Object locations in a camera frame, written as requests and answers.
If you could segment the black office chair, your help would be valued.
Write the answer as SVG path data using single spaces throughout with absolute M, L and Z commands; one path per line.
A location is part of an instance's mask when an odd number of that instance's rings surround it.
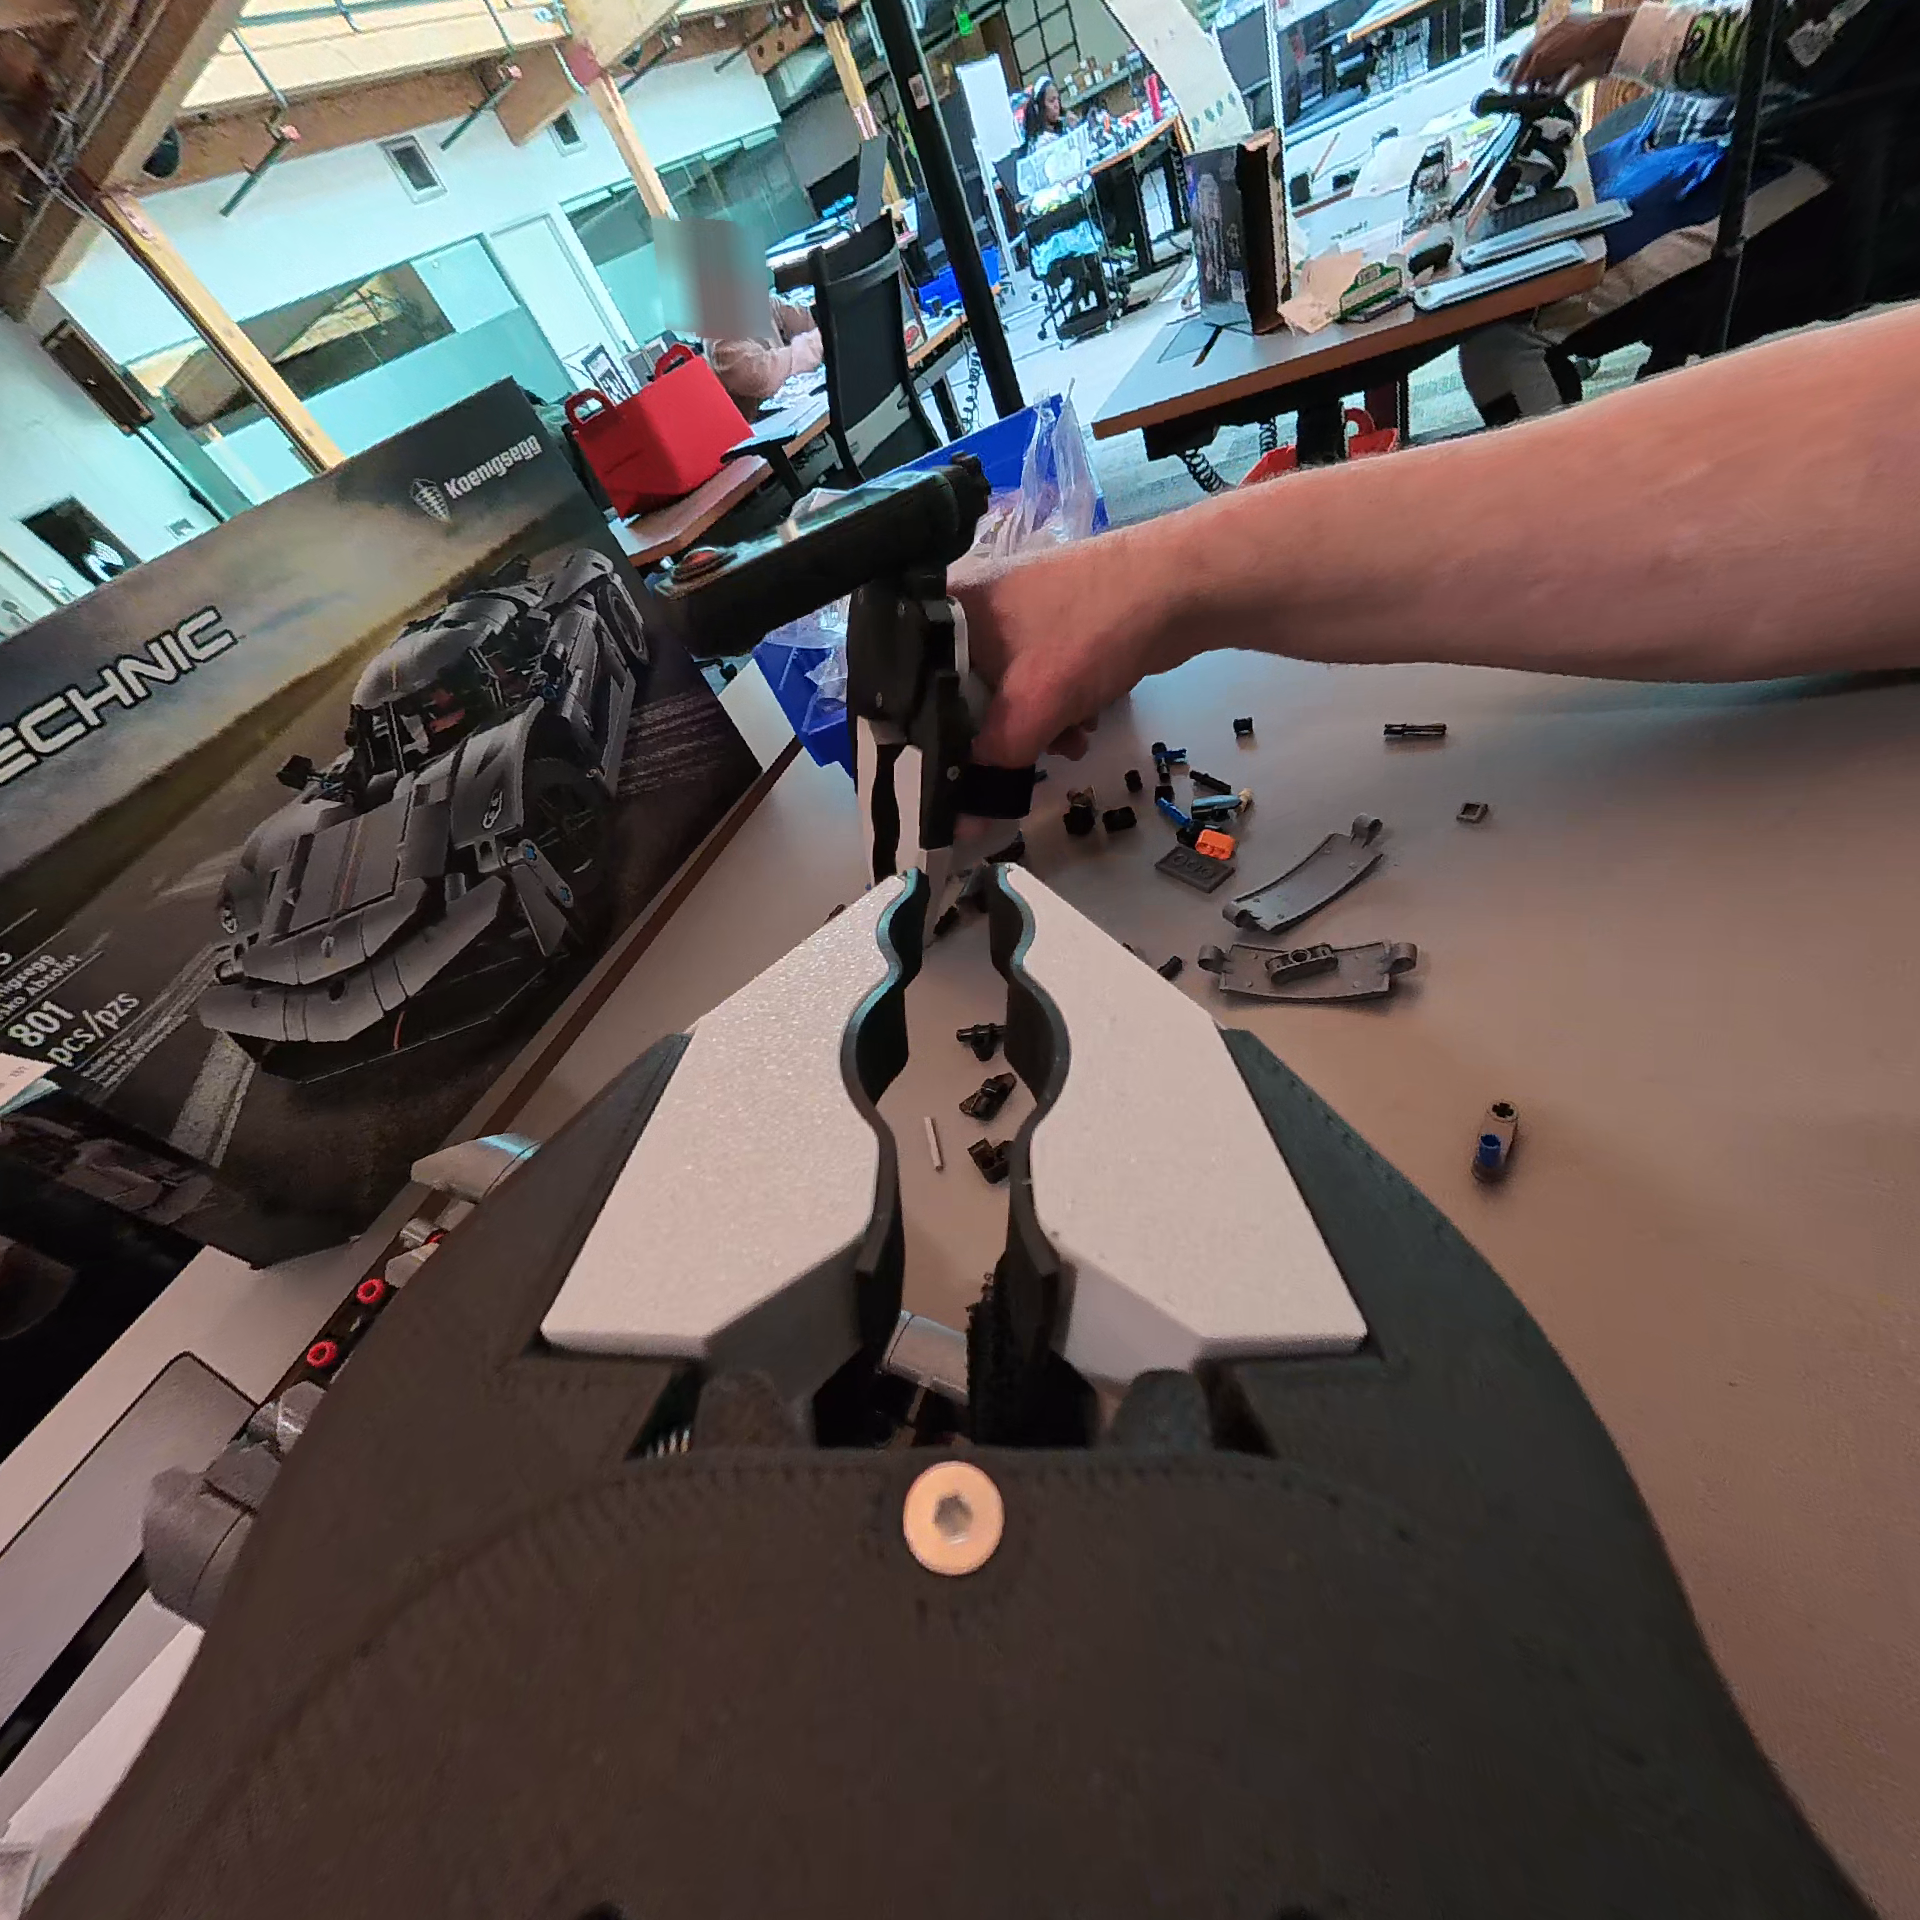
M 938 443 L 908 363 L 901 244 L 892 216 L 809 254 L 812 319 L 824 347 L 835 474 L 861 484 Z

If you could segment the person's right hand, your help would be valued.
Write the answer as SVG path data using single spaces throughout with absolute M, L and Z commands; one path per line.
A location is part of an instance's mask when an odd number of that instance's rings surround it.
M 950 578 L 988 706 L 972 759 L 1024 768 L 1081 754 L 1081 735 L 1140 679 L 1188 660 L 1208 591 L 1114 534 L 1017 557 L 967 557 Z

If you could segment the grey keyboard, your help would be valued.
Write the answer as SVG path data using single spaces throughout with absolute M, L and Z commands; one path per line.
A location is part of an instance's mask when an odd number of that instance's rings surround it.
M 1410 300 L 1423 314 L 1434 314 L 1585 264 L 1585 241 L 1566 237 L 1418 284 Z

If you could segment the red tote bag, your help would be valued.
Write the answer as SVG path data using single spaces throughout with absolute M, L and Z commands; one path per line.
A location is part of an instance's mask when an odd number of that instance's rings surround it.
M 683 500 L 726 464 L 750 421 L 693 345 L 664 351 L 634 395 L 599 387 L 566 395 L 569 429 L 617 516 Z

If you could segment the grey background desk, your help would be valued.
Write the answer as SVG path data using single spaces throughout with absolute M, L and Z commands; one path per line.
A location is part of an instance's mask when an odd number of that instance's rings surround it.
M 1333 411 L 1355 394 L 1389 387 L 1463 338 L 1522 318 L 1597 285 L 1606 270 L 1603 237 L 1589 235 L 1530 254 L 1537 271 L 1436 310 L 1394 314 L 1302 335 L 1251 334 L 1203 318 L 1175 319 L 1151 338 L 1092 420 L 1098 439 L 1144 436 L 1151 459 L 1207 448 L 1225 426 L 1298 416 L 1308 443 L 1330 446 Z

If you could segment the person's right forearm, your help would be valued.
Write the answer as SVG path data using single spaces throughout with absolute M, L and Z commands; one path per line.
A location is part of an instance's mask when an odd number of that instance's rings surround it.
M 1188 657 L 1630 682 L 1918 664 L 1918 311 L 1734 350 L 1169 520 Z

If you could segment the lego set box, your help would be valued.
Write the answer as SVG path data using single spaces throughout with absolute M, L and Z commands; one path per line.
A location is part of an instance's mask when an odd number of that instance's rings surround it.
M 4 637 L 4 1181 L 365 1228 L 759 775 L 511 380 Z

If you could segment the scattered loose lego pieces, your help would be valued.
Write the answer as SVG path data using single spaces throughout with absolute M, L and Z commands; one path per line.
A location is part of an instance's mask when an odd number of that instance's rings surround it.
M 1450 707 L 1449 733 L 1389 740 L 1374 701 L 1399 673 L 1338 682 L 1285 716 L 1285 690 L 1238 700 L 1208 685 L 1123 701 L 1091 754 L 1055 759 L 1021 819 L 1024 866 L 1226 1033 L 1260 1044 L 1288 1079 L 1402 1175 L 1449 1222 L 1512 1259 L 1583 1174 L 1611 1174 L 1593 1148 L 1593 1070 L 1658 1066 L 1642 1008 L 1581 972 L 1581 913 L 1647 866 L 1674 822 L 1706 859 L 1708 912 L 1680 918 L 1680 1008 L 1708 1032 L 1708 1089 L 1734 1097 L 1734 1195 L 1766 1201 L 1870 1197 L 1916 1148 L 1916 1097 L 1878 1044 L 1916 1011 L 1907 974 L 1916 910 L 1896 905 L 1893 861 L 1916 851 L 1916 774 L 1895 770 L 1893 721 L 1863 685 L 1813 700 L 1683 701 L 1653 711 Z M 1359 816 L 1381 818 L 1382 857 L 1353 888 L 1285 932 L 1246 930 L 1225 907 L 1282 876 Z M 1292 1003 L 1222 992 L 1203 947 L 1412 944 L 1418 961 L 1381 997 Z M 1503 1181 L 1472 1175 L 1487 1108 L 1518 1108 Z

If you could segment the black floor lamp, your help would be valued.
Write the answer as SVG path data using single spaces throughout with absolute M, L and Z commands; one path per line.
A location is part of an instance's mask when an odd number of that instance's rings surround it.
M 921 158 L 925 186 L 955 270 L 963 306 L 972 327 L 983 376 L 998 420 L 1024 409 L 1024 394 L 1006 344 L 995 280 L 986 274 L 963 176 L 948 138 L 948 123 L 907 1 L 873 1 L 876 33 L 892 75 L 907 127 Z

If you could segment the grey lego car model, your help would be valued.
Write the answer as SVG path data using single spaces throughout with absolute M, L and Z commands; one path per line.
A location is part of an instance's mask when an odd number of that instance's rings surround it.
M 355 1285 L 346 1317 L 307 1347 L 292 1382 L 259 1403 L 210 1464 L 157 1474 L 142 1508 L 140 1555 L 149 1591 L 163 1609 L 195 1627 L 213 1624 L 286 1456 L 349 1355 L 438 1243 L 537 1149 L 535 1139 L 491 1134 L 417 1161 L 413 1178 L 426 1187 L 431 1206 L 403 1226 L 399 1251 Z M 882 1442 L 948 1429 L 968 1403 L 967 1339 L 958 1328 L 903 1309 L 882 1353 L 876 1400 Z

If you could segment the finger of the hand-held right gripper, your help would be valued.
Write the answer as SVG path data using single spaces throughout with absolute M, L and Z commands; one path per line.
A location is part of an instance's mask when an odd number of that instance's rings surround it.
M 852 729 L 861 864 L 871 884 L 921 866 L 921 749 L 891 729 Z
M 925 854 L 929 876 L 929 905 L 925 938 L 942 940 L 961 921 L 965 910 L 978 905 L 996 866 L 1027 857 L 1023 822 L 958 819 L 948 848 Z

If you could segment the pale tilted board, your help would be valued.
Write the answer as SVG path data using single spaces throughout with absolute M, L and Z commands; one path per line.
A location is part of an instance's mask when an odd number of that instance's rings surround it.
M 1170 89 L 1193 150 L 1230 145 L 1255 131 L 1234 74 L 1186 1 L 1107 1 L 1110 16 Z

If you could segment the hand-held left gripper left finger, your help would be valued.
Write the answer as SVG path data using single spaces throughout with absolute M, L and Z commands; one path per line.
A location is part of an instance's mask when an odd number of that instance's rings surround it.
M 762 1380 L 815 1443 L 867 1443 L 903 1304 L 901 1154 L 879 1097 L 907 1061 L 925 876 L 891 876 L 702 1014 L 538 1154 L 558 1284 L 542 1385 Z

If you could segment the dark upright box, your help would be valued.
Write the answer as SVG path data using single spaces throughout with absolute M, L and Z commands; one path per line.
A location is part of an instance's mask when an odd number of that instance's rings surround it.
M 1198 315 L 1253 334 L 1285 329 L 1292 271 L 1282 131 L 1194 151 L 1185 176 Z

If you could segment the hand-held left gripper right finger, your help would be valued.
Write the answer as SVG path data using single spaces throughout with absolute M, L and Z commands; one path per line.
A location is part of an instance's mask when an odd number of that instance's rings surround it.
M 1368 1337 L 1225 1032 L 1030 868 L 988 885 L 1004 1055 L 1030 1093 L 986 1287 L 986 1418 L 1076 1384 L 1348 1358 Z

